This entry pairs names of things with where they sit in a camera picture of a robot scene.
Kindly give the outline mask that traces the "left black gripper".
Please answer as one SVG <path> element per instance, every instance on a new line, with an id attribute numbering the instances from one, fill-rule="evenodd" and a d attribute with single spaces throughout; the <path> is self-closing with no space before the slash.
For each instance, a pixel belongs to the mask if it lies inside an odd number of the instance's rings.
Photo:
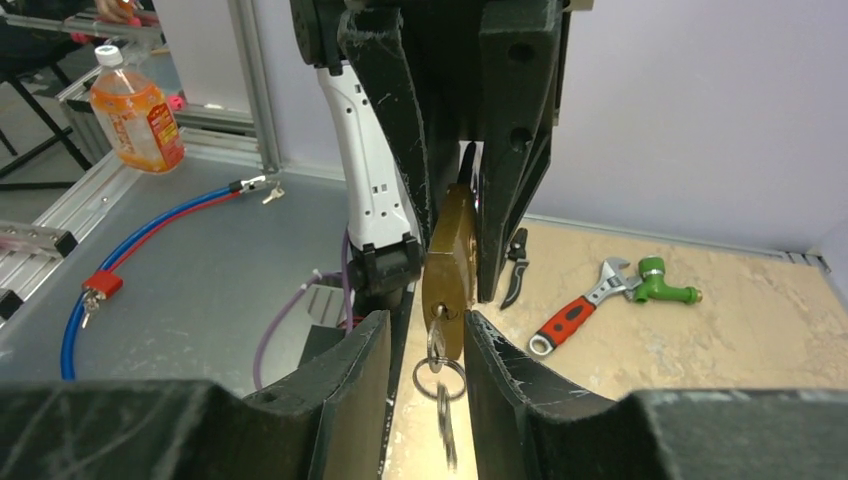
<path id="1" fill-rule="evenodd" d="M 378 118 L 420 242 L 434 229 L 429 159 L 483 143 L 477 299 L 495 298 L 530 159 L 550 156 L 568 48 L 567 1 L 393 1 L 349 9 L 337 40 Z"/>

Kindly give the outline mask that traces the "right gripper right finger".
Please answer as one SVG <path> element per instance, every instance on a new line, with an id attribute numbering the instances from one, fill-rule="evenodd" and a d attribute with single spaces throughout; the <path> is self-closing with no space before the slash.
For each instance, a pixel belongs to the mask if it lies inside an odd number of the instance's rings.
<path id="1" fill-rule="evenodd" d="M 465 368 L 481 479 L 610 479 L 582 419 L 612 406 L 508 340 L 481 312 L 465 315 Z"/>

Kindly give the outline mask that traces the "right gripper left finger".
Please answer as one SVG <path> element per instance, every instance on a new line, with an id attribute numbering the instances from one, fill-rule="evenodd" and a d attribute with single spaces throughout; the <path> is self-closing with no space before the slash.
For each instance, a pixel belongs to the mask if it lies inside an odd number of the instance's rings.
<path id="1" fill-rule="evenodd" d="M 390 314 L 369 314 L 330 350 L 246 397 L 246 479 L 374 479 L 391 360 Z"/>

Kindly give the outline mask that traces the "black headed key bunch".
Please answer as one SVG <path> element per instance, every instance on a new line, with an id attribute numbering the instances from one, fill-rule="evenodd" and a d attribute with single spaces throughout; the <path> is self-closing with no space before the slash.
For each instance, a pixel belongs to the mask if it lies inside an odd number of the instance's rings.
<path id="1" fill-rule="evenodd" d="M 427 327 L 426 355 L 413 368 L 412 381 L 415 389 L 427 399 L 435 402 L 437 430 L 445 463 L 449 471 L 458 467 L 456 437 L 452 424 L 451 407 L 461 400 L 467 391 L 464 368 L 457 360 L 447 355 L 447 342 L 443 330 L 448 319 L 448 308 L 437 304 L 434 316 Z"/>

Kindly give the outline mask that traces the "large brass padlock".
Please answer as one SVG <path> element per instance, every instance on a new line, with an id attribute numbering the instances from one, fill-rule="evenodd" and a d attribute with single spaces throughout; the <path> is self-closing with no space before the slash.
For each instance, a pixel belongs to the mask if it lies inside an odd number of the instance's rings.
<path id="1" fill-rule="evenodd" d="M 462 355 L 464 315 L 476 301 L 476 208 L 472 189 L 476 154 L 476 143 L 468 143 L 457 179 L 447 188 L 421 281 L 427 331 L 440 329 L 443 356 L 452 360 Z"/>

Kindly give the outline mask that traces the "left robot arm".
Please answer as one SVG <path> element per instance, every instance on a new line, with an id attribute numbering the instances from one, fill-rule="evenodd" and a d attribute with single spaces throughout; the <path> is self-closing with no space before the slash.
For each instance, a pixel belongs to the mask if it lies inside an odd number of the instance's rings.
<path id="1" fill-rule="evenodd" d="M 589 1 L 294 1 L 302 58 L 336 129 L 358 293 L 388 295 L 424 271 L 449 213 L 462 145 L 476 297 L 490 301 L 508 243 L 551 162 L 570 17 Z"/>

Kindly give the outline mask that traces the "black pliers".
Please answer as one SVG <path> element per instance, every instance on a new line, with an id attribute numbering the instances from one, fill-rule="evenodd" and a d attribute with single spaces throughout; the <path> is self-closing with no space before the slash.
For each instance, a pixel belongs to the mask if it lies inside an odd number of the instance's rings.
<path id="1" fill-rule="evenodd" d="M 513 263 L 513 266 L 509 275 L 507 293 L 500 305 L 501 310 L 512 306 L 521 293 L 524 274 L 529 266 L 526 251 L 527 240 L 528 230 L 526 228 L 519 228 L 510 241 L 507 258 Z"/>

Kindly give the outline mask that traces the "red adjustable wrench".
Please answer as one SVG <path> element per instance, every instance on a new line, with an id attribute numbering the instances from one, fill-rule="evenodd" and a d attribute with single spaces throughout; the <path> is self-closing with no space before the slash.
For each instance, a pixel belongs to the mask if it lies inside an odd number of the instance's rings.
<path id="1" fill-rule="evenodd" d="M 639 275 L 628 276 L 624 269 L 630 262 L 608 257 L 600 266 L 599 279 L 585 294 L 562 307 L 528 341 L 529 351 L 536 357 L 546 357 L 568 340 L 608 297 L 624 295 L 631 299 L 642 284 Z"/>

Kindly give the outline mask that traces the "orange plastic bottle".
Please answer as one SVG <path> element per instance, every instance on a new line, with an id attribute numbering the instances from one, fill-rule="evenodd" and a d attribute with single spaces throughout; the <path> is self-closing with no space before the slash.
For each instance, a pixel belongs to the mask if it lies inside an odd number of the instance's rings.
<path id="1" fill-rule="evenodd" d="M 100 73 L 89 103 L 114 153 L 136 170 L 164 174 L 184 159 L 179 125 L 162 90 L 115 45 L 95 48 Z"/>

